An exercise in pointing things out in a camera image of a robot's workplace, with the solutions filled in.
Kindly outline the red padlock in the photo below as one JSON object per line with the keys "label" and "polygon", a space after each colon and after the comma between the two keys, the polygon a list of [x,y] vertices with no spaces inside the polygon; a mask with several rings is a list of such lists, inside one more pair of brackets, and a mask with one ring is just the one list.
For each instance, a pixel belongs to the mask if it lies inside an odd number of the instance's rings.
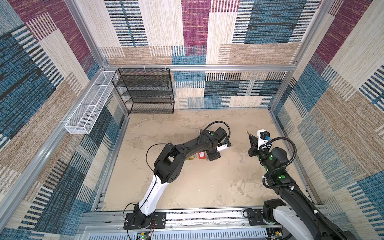
{"label": "red padlock", "polygon": [[198,153],[199,159],[204,160],[207,159],[206,153],[205,152],[199,152]]}

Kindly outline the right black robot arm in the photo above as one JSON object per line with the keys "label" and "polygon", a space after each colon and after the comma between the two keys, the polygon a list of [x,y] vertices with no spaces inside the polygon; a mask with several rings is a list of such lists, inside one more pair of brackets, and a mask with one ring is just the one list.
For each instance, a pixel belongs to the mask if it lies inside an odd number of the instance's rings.
{"label": "right black robot arm", "polygon": [[266,173],[262,177],[265,188],[279,198],[266,201],[264,222],[278,223],[296,240],[355,240],[350,231],[343,231],[326,217],[303,193],[286,168],[297,156],[297,147],[286,137],[272,139],[266,130],[248,134],[250,157],[257,157]]}

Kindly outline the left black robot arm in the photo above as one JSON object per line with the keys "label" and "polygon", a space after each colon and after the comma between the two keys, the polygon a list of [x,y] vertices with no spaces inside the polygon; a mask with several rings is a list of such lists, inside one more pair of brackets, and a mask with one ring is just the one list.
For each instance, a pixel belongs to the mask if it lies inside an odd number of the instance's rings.
{"label": "left black robot arm", "polygon": [[215,131],[209,130],[208,125],[200,130],[199,136],[182,144],[164,144],[164,148],[154,163],[153,179],[143,199],[135,204],[133,220],[141,228],[152,222],[152,215],[156,210],[166,187],[174,182],[180,175],[184,162],[189,157],[200,152],[206,152],[209,159],[216,160],[221,157],[220,151],[231,146],[229,139],[231,130],[219,127]]}

